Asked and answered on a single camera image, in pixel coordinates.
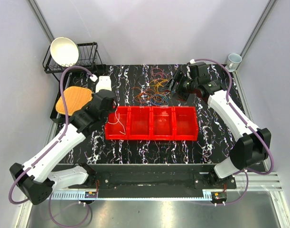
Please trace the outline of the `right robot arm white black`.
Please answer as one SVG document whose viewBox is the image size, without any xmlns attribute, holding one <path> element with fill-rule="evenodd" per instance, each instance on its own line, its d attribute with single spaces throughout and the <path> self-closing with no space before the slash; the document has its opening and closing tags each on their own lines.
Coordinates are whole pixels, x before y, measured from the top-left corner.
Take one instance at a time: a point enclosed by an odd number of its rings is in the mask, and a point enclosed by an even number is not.
<svg viewBox="0 0 290 228">
<path fill-rule="evenodd" d="M 212 81 L 208 73 L 196 74 L 190 79 L 177 70 L 163 91 L 182 101 L 186 101 L 189 94 L 196 94 L 218 113 L 232 132 L 235 145 L 229 156 L 209 172 L 207 180 L 211 187 L 220 188 L 230 176 L 253 171 L 252 165 L 271 158 L 271 132 L 249 120 L 229 97 L 225 87 L 218 80 Z"/>
</svg>

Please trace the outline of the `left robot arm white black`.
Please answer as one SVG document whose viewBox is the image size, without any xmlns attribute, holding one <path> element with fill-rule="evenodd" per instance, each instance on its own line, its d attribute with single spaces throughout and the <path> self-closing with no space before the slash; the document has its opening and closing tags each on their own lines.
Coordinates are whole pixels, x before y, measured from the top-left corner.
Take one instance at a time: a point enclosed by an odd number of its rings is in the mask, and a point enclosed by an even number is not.
<svg viewBox="0 0 290 228">
<path fill-rule="evenodd" d="M 74 185 L 92 187 L 96 172 L 86 163 L 62 171 L 53 169 L 74 147 L 104 126 L 116 108 L 114 92 L 103 89 L 95 93 L 90 102 L 66 119 L 64 128 L 38 154 L 24 164 L 14 163 L 10 167 L 13 185 L 34 205 L 59 189 Z"/>
</svg>

